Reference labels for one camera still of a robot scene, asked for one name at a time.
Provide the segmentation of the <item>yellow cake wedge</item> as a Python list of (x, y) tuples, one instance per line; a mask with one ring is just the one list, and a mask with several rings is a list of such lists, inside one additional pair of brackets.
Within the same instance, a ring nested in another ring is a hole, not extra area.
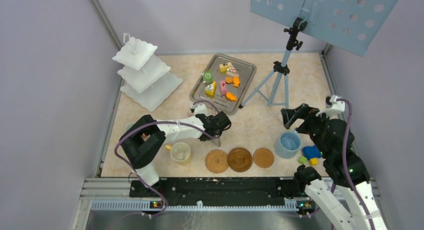
[(205, 94), (209, 97), (214, 97), (216, 92), (217, 84), (216, 82), (212, 82), (207, 84), (205, 87)]

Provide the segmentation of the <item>pink cake slice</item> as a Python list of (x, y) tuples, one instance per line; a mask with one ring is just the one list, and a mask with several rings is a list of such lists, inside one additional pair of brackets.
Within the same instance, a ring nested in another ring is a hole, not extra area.
[(227, 84), (225, 80), (220, 81), (220, 94), (224, 97), (227, 93)]

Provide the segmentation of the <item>green swirl roll cake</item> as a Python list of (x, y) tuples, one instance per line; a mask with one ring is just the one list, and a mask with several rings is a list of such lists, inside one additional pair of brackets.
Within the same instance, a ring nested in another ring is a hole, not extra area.
[(202, 82), (205, 84), (211, 84), (214, 82), (213, 79), (213, 74), (211, 73), (211, 71), (205, 71), (202, 74)]

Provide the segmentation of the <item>white strawberry cake slice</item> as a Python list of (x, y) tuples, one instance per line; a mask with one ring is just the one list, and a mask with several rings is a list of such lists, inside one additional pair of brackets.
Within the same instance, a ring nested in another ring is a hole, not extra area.
[(238, 77), (239, 76), (238, 70), (233, 66), (227, 68), (226, 74), (231, 76), (231, 77)]

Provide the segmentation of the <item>pink cat-paw tongs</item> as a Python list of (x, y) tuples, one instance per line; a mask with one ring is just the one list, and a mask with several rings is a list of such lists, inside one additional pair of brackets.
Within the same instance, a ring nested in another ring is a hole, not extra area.
[(213, 140), (212, 140), (212, 143), (213, 143), (215, 146), (217, 146), (217, 147), (221, 147), (221, 145), (222, 145), (221, 138), (220, 138), (220, 137), (218, 137), (218, 138), (216, 138), (216, 139), (213, 139)]

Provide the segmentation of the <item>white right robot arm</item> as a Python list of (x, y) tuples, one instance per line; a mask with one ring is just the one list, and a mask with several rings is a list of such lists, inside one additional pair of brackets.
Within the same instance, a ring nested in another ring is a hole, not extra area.
[(347, 99), (336, 104), (348, 107), (348, 119), (331, 119), (334, 107), (320, 111), (301, 104), (294, 109), (281, 109), (285, 128), (302, 119), (295, 130), (306, 134), (322, 153), (324, 168), (332, 179), (327, 187), (313, 167), (297, 168), (293, 189), (300, 196), (310, 197), (330, 220), (332, 229), (387, 229), (373, 195), (368, 170), (360, 157), (351, 149), (355, 139), (351, 133), (353, 107)]

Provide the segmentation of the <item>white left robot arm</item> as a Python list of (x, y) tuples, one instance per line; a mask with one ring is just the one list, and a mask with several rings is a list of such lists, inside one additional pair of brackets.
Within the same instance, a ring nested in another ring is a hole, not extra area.
[(161, 188), (153, 160), (162, 145), (189, 138), (210, 141), (219, 138), (231, 126), (229, 117), (222, 111), (215, 116), (196, 113), (188, 118), (168, 121), (145, 115), (119, 139), (115, 148), (123, 149), (127, 164), (141, 178), (141, 190), (152, 197)]

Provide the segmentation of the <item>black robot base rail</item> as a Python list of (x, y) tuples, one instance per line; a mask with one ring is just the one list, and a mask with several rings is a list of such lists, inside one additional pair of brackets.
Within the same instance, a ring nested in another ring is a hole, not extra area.
[(291, 178), (282, 177), (168, 177), (152, 189), (140, 181), (131, 182), (132, 198), (163, 195), (170, 206), (280, 206), (286, 200), (305, 197)]

